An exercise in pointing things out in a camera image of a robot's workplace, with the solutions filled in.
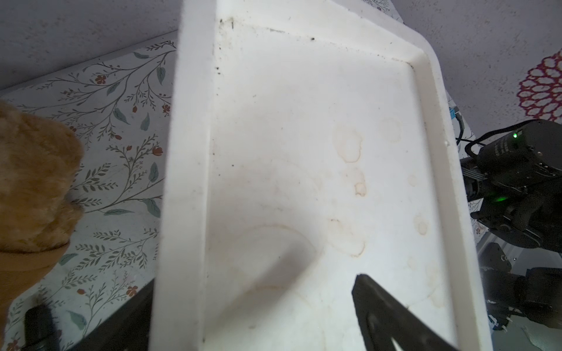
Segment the white three-drawer cabinet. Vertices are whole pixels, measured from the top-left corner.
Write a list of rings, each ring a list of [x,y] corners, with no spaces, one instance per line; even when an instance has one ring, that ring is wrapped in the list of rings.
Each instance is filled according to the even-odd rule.
[[[185,1],[151,350],[363,350],[364,273],[491,350],[438,59],[363,1]]]

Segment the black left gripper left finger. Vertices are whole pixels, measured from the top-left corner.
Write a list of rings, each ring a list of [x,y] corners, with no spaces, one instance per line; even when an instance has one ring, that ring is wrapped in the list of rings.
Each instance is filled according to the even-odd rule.
[[[152,279],[71,350],[148,350],[154,286]]]

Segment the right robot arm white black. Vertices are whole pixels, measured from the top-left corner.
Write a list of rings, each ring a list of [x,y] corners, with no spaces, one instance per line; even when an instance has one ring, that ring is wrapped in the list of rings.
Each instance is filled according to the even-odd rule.
[[[561,125],[528,120],[483,135],[500,138],[465,146],[461,171],[469,202],[482,205],[471,217],[504,242],[522,249],[561,253]],[[561,270],[511,272],[498,244],[486,247],[479,264],[487,313],[498,330],[512,316],[561,328]]]

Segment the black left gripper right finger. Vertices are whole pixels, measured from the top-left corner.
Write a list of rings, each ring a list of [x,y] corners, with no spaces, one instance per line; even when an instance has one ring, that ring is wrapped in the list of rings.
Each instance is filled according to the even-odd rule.
[[[408,311],[366,274],[354,282],[352,297],[367,350],[434,350],[455,348]]]

